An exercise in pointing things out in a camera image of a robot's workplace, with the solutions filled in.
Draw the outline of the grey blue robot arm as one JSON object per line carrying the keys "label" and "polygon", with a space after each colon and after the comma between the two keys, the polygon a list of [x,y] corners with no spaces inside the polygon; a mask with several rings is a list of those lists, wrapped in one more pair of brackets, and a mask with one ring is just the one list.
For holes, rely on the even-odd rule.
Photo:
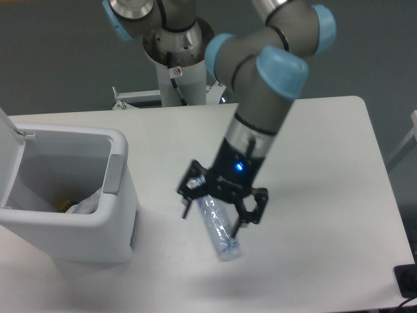
{"label": "grey blue robot arm", "polygon": [[212,166],[193,161],[177,192],[187,207],[206,195],[234,205],[238,218],[231,236],[245,224],[258,224],[268,191],[253,182],[306,84],[306,58],[335,41],[331,11],[304,1],[254,1],[264,26],[238,38],[215,35],[197,16],[195,1],[102,4],[121,39],[143,39],[158,69],[163,105],[204,104],[207,74],[236,94],[239,104]]}

